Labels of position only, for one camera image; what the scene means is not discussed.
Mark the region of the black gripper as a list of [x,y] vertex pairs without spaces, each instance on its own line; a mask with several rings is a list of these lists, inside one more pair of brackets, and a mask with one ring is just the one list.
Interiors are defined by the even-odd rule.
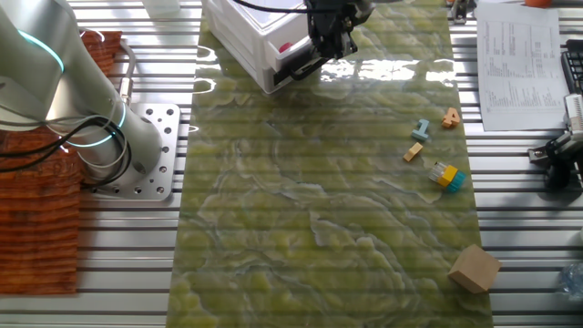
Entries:
[[[305,0],[308,33],[319,57],[341,59],[358,51],[351,31],[368,20],[375,4],[369,0]],[[334,35],[334,45],[326,36]]]

